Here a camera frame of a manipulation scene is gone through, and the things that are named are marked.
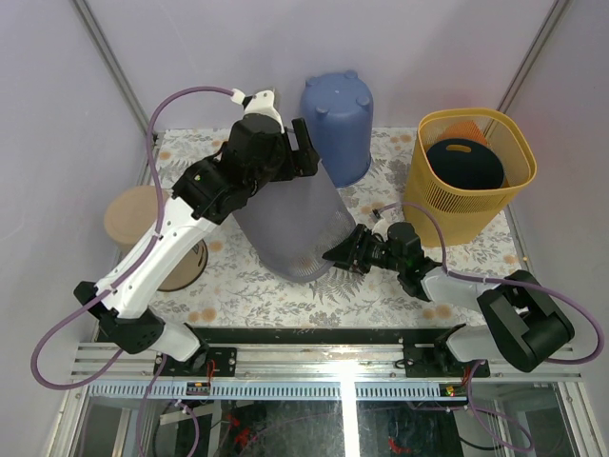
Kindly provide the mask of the grey mesh waste basket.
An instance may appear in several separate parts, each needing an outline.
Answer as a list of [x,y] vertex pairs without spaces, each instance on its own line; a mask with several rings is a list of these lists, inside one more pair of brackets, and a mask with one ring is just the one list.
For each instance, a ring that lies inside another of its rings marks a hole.
[[261,264],[295,282],[312,282],[332,263],[323,255],[356,227],[324,167],[315,175],[273,182],[233,212]]

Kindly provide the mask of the beige bin with black rim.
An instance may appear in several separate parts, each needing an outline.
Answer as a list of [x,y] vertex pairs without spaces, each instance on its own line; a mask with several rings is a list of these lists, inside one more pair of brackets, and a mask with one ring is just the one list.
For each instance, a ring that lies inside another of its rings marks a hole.
[[[157,213],[154,186],[128,189],[108,205],[104,216],[105,231],[126,256],[155,224]],[[200,240],[183,257],[158,290],[173,292],[190,286],[203,274],[207,259],[206,243]]]

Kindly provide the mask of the yellow mesh waste basket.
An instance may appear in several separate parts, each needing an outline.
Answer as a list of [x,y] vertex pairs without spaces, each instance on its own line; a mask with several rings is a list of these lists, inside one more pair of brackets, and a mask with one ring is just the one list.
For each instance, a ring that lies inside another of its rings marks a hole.
[[[446,185],[426,158],[428,149],[445,140],[444,131],[461,121],[474,121],[501,160],[505,178],[499,189],[463,190]],[[445,243],[466,244],[528,186],[537,174],[537,162],[520,128],[507,115],[487,108],[445,109],[421,120],[405,181],[403,199],[427,209],[438,222]]]

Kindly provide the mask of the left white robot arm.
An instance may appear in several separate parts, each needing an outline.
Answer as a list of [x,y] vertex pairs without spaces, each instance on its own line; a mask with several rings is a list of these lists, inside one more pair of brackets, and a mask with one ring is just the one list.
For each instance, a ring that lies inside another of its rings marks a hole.
[[186,168],[161,201],[156,221],[115,270],[75,288],[81,303],[93,301],[89,311],[104,337],[128,354],[161,352],[187,375],[206,369],[207,343],[188,325],[166,322],[148,304],[187,253],[265,185],[317,173],[319,156],[305,120],[293,120],[292,127],[295,149],[274,119],[245,115],[217,153]]

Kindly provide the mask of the blue plastic bucket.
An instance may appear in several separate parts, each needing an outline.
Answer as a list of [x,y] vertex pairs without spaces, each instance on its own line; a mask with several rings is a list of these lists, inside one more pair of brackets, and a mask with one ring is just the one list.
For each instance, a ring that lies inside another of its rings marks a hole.
[[337,188],[353,185],[369,170],[373,112],[372,93],[354,70],[305,81],[300,114]]

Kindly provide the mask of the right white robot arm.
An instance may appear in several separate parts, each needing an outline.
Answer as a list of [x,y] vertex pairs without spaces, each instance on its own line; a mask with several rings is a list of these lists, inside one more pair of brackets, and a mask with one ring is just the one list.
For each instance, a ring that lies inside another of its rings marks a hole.
[[570,320],[548,293],[537,289],[530,273],[519,270],[500,285],[454,278],[425,255],[419,236],[406,222],[390,225],[385,236],[359,224],[323,258],[359,274],[372,268],[394,271],[411,297],[479,312],[483,325],[456,325],[435,340],[426,359],[444,375],[493,358],[531,372],[575,336]]

